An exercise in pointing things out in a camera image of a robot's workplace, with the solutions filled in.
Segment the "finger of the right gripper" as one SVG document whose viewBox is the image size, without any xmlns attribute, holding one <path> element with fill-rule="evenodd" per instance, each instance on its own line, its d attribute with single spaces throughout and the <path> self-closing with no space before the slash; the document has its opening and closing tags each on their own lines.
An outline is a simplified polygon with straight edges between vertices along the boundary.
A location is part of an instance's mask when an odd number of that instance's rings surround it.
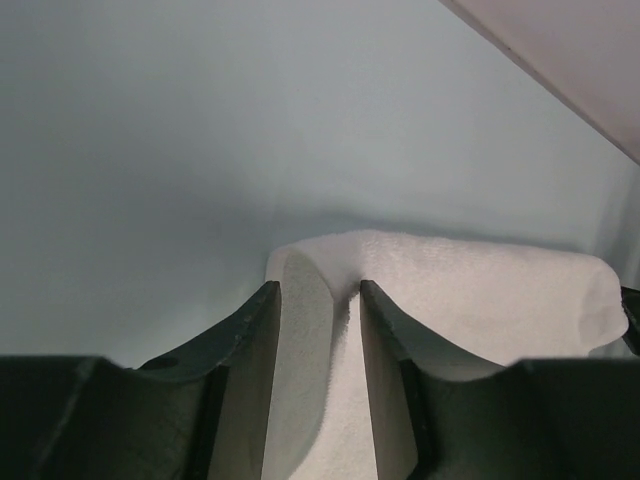
<svg viewBox="0 0 640 480">
<path fill-rule="evenodd" d="M 633 355 L 640 355 L 640 292 L 621 288 L 622 307 L 628 320 L 628 327 L 623 340 Z"/>
</svg>

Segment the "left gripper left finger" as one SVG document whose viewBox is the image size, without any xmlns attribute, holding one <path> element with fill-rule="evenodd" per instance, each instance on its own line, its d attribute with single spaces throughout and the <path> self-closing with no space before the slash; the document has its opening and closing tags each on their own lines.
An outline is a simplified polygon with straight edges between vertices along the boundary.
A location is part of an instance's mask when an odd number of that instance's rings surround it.
<svg viewBox="0 0 640 480">
<path fill-rule="evenodd" d="M 280 329 L 269 281 L 139 368 L 102 356 L 1 360 L 5 479 L 258 479 Z"/>
</svg>

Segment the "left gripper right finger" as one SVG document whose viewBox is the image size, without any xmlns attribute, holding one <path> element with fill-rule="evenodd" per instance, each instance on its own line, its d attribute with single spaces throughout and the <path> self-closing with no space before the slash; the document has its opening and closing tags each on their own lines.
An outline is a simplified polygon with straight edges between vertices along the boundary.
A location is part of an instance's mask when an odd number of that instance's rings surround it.
<svg viewBox="0 0 640 480">
<path fill-rule="evenodd" d="M 382 479 L 635 479 L 639 358 L 503 367 L 360 285 L 361 334 Z"/>
</svg>

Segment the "white towel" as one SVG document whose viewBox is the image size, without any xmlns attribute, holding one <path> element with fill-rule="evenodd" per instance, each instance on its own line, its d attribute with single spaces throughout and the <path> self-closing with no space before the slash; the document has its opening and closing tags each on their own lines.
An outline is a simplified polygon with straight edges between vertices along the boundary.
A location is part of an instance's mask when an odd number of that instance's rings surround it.
<svg viewBox="0 0 640 480">
<path fill-rule="evenodd" d="M 584 357 L 628 325 L 599 258 L 522 245 L 360 230 L 273 251 L 282 293 L 262 475 L 373 479 L 359 285 L 376 282 L 419 323 L 491 362 Z"/>
</svg>

